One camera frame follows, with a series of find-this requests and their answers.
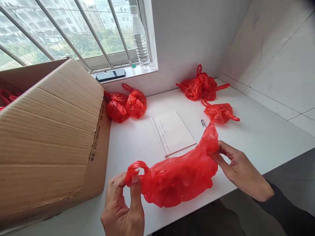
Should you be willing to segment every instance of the cardboard box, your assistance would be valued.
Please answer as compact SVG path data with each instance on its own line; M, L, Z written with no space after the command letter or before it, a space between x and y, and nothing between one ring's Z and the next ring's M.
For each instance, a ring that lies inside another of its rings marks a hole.
M104 87L68 58L1 71L0 88L24 92L0 112L0 230L99 195L111 125Z

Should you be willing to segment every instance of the notepad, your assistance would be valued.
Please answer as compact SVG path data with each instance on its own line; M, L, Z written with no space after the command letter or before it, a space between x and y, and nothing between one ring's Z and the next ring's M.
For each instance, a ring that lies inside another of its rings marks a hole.
M176 111L151 118L151 122L164 156L196 143Z

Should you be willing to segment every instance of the bottle cap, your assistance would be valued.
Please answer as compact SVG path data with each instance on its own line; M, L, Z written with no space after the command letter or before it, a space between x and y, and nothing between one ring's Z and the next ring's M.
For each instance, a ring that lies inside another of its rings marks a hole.
M139 13L137 6L130 6L129 9L130 9L131 14L138 14Z

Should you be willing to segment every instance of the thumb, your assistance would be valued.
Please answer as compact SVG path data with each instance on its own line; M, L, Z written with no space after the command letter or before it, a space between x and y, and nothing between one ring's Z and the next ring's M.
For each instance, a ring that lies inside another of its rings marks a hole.
M138 209L139 207L142 208L141 204L141 181L140 176L134 175L131 179L130 185L130 195L131 195L131 209Z
M218 152L212 155L212 159L221 167L224 173L228 172L230 165L226 163L226 161Z

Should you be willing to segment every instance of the pen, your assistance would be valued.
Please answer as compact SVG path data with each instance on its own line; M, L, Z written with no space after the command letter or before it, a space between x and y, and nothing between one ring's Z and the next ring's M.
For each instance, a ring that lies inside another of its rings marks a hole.
M204 127L204 129L206 129L206 125L204 124L203 119L201 120L201 124L202 124L202 126Z

